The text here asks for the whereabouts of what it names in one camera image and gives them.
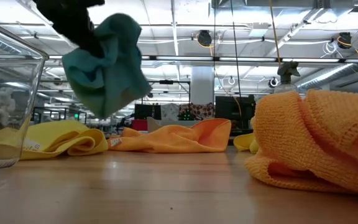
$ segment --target orange cloth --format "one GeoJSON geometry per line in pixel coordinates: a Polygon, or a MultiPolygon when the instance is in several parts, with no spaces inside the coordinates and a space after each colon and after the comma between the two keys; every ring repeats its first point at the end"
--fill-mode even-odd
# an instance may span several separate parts
{"type": "Polygon", "coordinates": [[[288,189],[358,193],[358,94],[269,95],[253,127],[259,151],[245,163],[253,177],[288,189]]]}
{"type": "Polygon", "coordinates": [[[148,134],[126,128],[120,137],[121,143],[115,143],[117,138],[109,139],[109,149],[154,153],[224,152],[230,130],[231,122],[227,119],[208,119],[191,128],[168,125],[148,134]]]}

